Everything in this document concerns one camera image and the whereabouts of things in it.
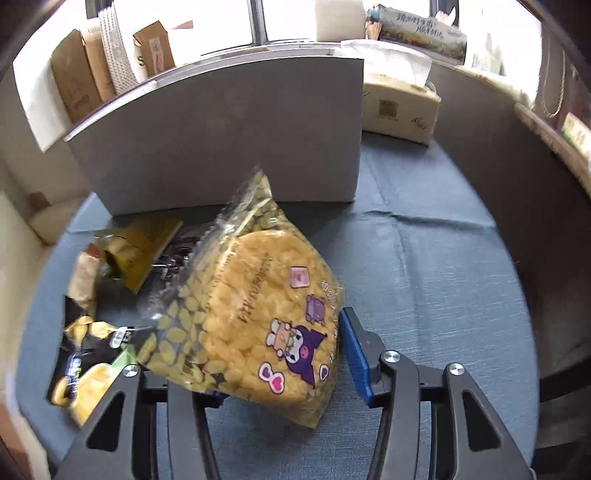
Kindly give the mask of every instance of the yellow packet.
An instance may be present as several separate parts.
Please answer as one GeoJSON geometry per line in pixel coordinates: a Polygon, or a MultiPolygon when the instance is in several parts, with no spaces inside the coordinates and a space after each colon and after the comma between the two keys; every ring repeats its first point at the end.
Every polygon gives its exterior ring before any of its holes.
{"type": "Polygon", "coordinates": [[[176,218],[138,219],[121,230],[99,235],[98,244],[113,256],[125,286],[137,294],[182,224],[176,218]]]}
{"type": "Polygon", "coordinates": [[[257,172],[181,275],[138,361],[185,388],[316,427],[336,383],[342,289],[257,172]]]}

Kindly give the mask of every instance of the kuromi character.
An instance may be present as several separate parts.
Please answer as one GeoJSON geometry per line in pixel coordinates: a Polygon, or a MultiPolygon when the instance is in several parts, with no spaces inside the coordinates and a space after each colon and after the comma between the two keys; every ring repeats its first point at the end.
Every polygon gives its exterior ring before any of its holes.
{"type": "Polygon", "coordinates": [[[314,350],[318,348],[326,335],[316,332],[316,330],[308,330],[300,325],[293,327],[292,330],[293,344],[285,350],[287,368],[293,373],[299,374],[304,382],[313,387],[314,368],[312,367],[312,359],[314,358],[314,350]]]}

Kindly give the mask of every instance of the cartoon character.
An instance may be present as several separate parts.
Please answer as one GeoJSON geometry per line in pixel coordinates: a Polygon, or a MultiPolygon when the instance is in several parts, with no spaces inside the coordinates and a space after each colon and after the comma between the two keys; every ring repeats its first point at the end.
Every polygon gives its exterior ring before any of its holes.
{"type": "Polygon", "coordinates": [[[319,322],[324,325],[325,314],[326,308],[324,307],[324,298],[306,295],[306,320],[312,325],[314,325],[314,322],[319,322]]]}
{"type": "Polygon", "coordinates": [[[267,335],[267,346],[272,346],[277,352],[277,356],[282,358],[285,349],[294,343],[293,334],[294,331],[289,323],[273,319],[271,322],[271,333],[267,335]]]}
{"type": "Polygon", "coordinates": [[[314,369],[312,367],[314,350],[325,338],[324,333],[308,330],[306,327],[298,325],[293,328],[293,344],[285,350],[287,368],[293,373],[299,374],[301,379],[312,387],[314,386],[314,369]]]}

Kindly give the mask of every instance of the yellow puffed snack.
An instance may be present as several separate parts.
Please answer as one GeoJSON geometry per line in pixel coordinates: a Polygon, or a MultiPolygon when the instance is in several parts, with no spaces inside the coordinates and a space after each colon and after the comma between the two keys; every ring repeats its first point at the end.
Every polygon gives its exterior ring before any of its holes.
{"type": "Polygon", "coordinates": [[[341,298],[259,171],[198,244],[140,360],[190,390],[316,427],[336,383],[341,298]]]}

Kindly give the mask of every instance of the gray fabric surface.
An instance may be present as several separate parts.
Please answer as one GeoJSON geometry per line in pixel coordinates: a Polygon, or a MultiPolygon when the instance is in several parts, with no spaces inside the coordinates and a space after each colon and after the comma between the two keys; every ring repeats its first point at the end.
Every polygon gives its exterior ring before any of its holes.
{"type": "MultiPolygon", "coordinates": [[[[538,375],[521,287],[493,219],[441,148],[364,133],[353,203],[282,207],[343,282],[346,304],[363,325],[417,363],[466,365],[531,461],[538,375]]],[[[216,211],[174,214],[200,222],[216,211]]],[[[76,433],[67,413],[44,399],[63,293],[77,253],[91,238],[86,232],[109,218],[91,197],[73,219],[43,272],[22,341],[17,399],[53,462],[76,433]]],[[[124,308],[105,302],[101,319],[132,320],[135,299],[119,299],[124,308]]],[[[380,412],[356,396],[343,358],[339,378],[315,431],[234,398],[208,411],[222,478],[364,478],[380,412]]],[[[426,478],[428,408],[421,413],[417,478],[426,478]]]]}

